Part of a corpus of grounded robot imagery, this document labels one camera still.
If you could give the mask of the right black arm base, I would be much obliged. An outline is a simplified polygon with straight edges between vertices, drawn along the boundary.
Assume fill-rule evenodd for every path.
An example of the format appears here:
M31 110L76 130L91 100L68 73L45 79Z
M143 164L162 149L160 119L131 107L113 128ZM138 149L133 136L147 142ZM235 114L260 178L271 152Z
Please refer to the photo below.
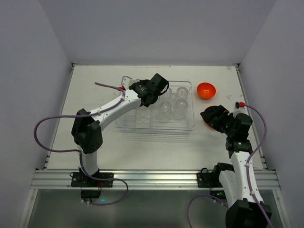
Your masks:
M236 188L236 175L231 164L217 163L212 171L202 168L196 174L199 188L223 188L223 190L210 190L209 193L214 200L238 200Z

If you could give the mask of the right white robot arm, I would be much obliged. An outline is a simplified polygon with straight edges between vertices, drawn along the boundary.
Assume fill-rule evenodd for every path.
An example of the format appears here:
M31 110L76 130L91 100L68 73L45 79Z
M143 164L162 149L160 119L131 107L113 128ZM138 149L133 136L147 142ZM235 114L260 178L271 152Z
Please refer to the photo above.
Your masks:
M230 164L218 163L211 174L221 184L227 200L227 228L267 228L271 207L264 203L258 190L252 157L255 151L248 139L252 118L241 112L245 103L237 102L234 112L221 105L210 106L201 112L204 122L224 133Z

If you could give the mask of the orange plate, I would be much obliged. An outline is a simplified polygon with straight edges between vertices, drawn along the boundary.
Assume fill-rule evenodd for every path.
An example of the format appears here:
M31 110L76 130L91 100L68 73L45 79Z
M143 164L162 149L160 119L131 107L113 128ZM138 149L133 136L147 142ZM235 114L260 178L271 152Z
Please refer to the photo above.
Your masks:
M210 106L201 113L201 117L203 118L205 124L208 127L210 127L209 123L214 118L214 111L216 110L216 108L217 106Z

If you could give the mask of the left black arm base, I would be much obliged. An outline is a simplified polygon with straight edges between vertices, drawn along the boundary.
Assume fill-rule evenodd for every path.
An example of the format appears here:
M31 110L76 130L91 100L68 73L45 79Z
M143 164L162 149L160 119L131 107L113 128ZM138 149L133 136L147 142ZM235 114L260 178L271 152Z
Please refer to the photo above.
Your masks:
M98 179L106 179L103 181L98 181L86 176L82 171L71 172L69 174L71 177L71 187L82 188L80 191L80 197L83 200L89 200L92 202L93 199L97 199L101 195L102 187L111 188L113 185L112 178L114 174L111 172L97 172L93 177Z

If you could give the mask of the orange bowl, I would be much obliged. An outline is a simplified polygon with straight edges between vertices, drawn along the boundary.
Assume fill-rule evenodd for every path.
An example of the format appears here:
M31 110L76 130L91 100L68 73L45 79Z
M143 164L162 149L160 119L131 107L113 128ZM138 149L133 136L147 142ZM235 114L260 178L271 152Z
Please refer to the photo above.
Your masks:
M200 98L209 100L215 96L216 88L211 83L203 82L197 86L197 94Z

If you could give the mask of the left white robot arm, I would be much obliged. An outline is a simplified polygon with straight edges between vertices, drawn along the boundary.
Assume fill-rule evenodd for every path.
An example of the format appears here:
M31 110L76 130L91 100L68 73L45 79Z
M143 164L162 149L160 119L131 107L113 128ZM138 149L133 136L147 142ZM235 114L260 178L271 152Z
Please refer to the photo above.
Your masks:
M80 150L80 170L84 175L91 176L93 179L95 179L94 175L99 172L97 151L103 144L102 131L127 112L156 103L159 96L169 89L169 81L160 74L155 74L151 79L145 80L126 77L123 79L121 87L98 82L95 84L116 89L122 94L101 107L89 112L81 109L76 114L72 136Z

